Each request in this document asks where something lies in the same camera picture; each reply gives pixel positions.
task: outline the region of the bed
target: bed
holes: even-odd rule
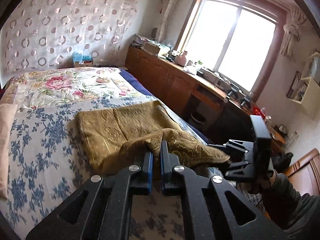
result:
[[[10,135],[9,197],[0,200],[0,211],[14,232],[25,239],[93,175],[74,121],[76,113],[155,100],[118,68],[82,67],[13,77],[0,101],[19,105]],[[198,131],[163,106],[183,130],[205,143]],[[135,196],[130,239],[179,240],[183,234],[180,198],[163,197],[158,187],[150,196]]]

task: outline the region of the blue tissue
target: blue tissue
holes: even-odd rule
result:
[[[93,60],[91,55],[82,55],[81,53],[74,52],[72,54],[72,61],[73,61],[73,64],[75,64],[76,61],[81,62],[81,61],[93,61]]]

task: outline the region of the folded blanket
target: folded blanket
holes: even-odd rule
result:
[[[176,154],[180,163],[188,167],[213,166],[230,158],[182,131],[158,101],[79,112],[76,120],[90,165],[99,174],[115,174],[146,151],[153,152],[154,174],[158,174],[162,140],[167,141],[169,152]]]
[[[0,197],[8,198],[10,131],[18,105],[0,105]]]

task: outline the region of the wastebasket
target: wastebasket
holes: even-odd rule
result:
[[[201,131],[203,129],[205,121],[205,117],[202,114],[200,114],[199,112],[193,112],[190,115],[188,123],[197,130]]]

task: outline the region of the blue floral pattern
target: blue floral pattern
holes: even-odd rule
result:
[[[154,100],[158,99],[102,97],[24,109],[15,115],[10,136],[9,197],[6,201],[0,200],[0,211],[21,239],[93,174],[81,145],[75,115],[79,111]],[[203,142],[180,117],[163,106],[183,130]],[[156,190],[151,196],[136,196],[130,229],[131,239],[154,237],[174,240],[184,237],[180,199],[164,198]]]

